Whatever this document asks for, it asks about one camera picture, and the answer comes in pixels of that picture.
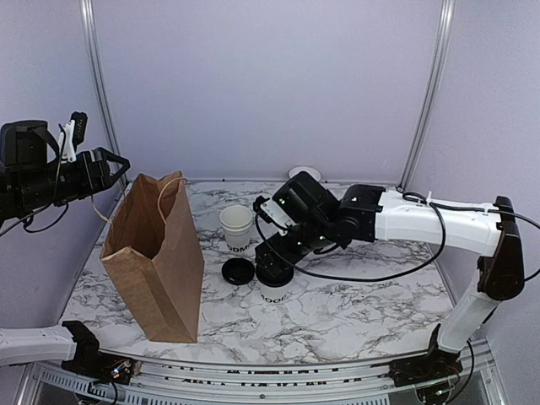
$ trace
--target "marble pattern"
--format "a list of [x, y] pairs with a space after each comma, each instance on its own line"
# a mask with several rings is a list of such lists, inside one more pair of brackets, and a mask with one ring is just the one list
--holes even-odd
[[[104, 349], [150, 358], [223, 364], [307, 364], [368, 359], [426, 349], [429, 335], [451, 310], [435, 266], [384, 283], [345, 283], [297, 273], [289, 297], [268, 304], [257, 282], [233, 286], [221, 276], [227, 251], [219, 211], [251, 206], [277, 183], [200, 182], [188, 192], [206, 262], [197, 344], [152, 343], [133, 319], [100, 263], [108, 227], [95, 245], [64, 311], [63, 320], [83, 321]], [[337, 197], [348, 186], [327, 185]], [[262, 226], [266, 235], [275, 229]], [[253, 258], [259, 238], [253, 235]], [[374, 278], [408, 270], [429, 257], [418, 243], [356, 243], [300, 263], [312, 271]]]

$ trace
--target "paper bag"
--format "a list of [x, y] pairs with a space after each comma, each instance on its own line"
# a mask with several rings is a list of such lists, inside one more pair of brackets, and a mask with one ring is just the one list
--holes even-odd
[[[197, 341], [204, 260], [184, 183], [181, 172], [159, 181], [139, 175], [101, 252], [127, 308], [154, 342]], [[165, 224], [158, 198], [167, 184], [160, 199]]]

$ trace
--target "wall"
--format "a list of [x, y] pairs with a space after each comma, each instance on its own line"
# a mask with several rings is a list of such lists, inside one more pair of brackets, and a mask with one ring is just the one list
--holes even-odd
[[[451, 45], [411, 190], [493, 202], [540, 219], [540, 3], [456, 2]], [[540, 233], [521, 224], [526, 272], [540, 266]], [[474, 255], [449, 249], [440, 264], [462, 294]], [[485, 327], [510, 404], [538, 403], [540, 279]]]
[[[78, 2], [2, 1], [0, 38], [0, 124], [42, 119], [56, 136], [58, 122], [65, 123], [73, 111], [85, 111], [89, 125], [80, 148], [106, 146]], [[97, 198], [103, 211], [111, 209], [117, 193]], [[49, 224], [58, 213], [50, 208], [34, 226]], [[63, 221], [47, 232], [28, 235], [14, 229], [0, 240], [0, 327], [55, 324], [101, 226], [84, 200], [70, 204]], [[7, 378], [11, 373], [0, 370], [3, 398], [14, 389]]]
[[190, 178], [399, 182], [440, 2], [95, 2], [120, 145]]

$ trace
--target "cup lid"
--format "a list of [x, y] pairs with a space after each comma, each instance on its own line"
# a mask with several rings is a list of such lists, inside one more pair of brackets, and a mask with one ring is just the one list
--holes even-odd
[[223, 278], [233, 285], [248, 284], [255, 275], [255, 267], [249, 260], [236, 257], [221, 267]]

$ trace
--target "marble tabletop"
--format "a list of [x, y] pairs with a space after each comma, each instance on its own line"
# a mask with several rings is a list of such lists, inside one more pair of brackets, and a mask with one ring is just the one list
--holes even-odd
[[[431, 331], [451, 310], [435, 266], [384, 283], [345, 283], [296, 273], [288, 298], [268, 304], [257, 281], [234, 286], [221, 266], [234, 256], [219, 227], [230, 204], [251, 206], [281, 183], [197, 182], [188, 195], [205, 260], [198, 343], [153, 343], [117, 293], [100, 262], [105, 227], [84, 266], [63, 320], [82, 321], [102, 349], [150, 358], [220, 364], [309, 364], [369, 359], [427, 348]], [[327, 184], [340, 198], [346, 185]], [[262, 227], [267, 235], [275, 232]], [[255, 232], [246, 256], [254, 258]], [[426, 246], [405, 241], [355, 243], [299, 265], [312, 271], [375, 278], [399, 273], [429, 257]]]

